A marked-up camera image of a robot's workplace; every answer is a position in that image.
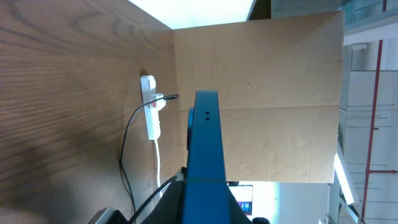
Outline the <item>blue Galaxy smartphone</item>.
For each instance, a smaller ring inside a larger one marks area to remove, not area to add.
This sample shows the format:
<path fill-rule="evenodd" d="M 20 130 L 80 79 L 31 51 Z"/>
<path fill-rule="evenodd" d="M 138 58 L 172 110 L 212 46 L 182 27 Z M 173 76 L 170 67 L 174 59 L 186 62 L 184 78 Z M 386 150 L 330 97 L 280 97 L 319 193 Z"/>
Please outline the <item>blue Galaxy smartphone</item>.
<path fill-rule="evenodd" d="M 196 92 L 188 112 L 187 146 L 182 222 L 230 223 L 217 91 Z"/>

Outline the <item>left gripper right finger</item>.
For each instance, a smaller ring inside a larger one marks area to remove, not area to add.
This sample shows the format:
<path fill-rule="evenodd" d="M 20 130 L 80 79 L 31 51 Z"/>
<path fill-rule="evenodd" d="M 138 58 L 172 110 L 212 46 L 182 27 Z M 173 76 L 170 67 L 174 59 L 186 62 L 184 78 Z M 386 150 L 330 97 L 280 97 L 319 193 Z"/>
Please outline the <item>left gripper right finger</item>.
<path fill-rule="evenodd" d="M 252 221 L 244 214 L 232 192 L 228 190 L 229 193 L 229 207 L 231 215 L 232 224 L 252 224 Z"/>

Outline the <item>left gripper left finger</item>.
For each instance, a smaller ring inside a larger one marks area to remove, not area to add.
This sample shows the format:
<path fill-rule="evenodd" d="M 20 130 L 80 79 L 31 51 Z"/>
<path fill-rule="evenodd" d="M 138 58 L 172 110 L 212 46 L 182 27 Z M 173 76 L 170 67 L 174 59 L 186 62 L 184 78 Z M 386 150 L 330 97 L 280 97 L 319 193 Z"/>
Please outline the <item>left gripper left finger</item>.
<path fill-rule="evenodd" d="M 183 195 L 186 168 L 182 167 L 174 176 L 162 198 L 153 211 L 142 221 L 143 224 L 178 224 L 182 219 Z"/>

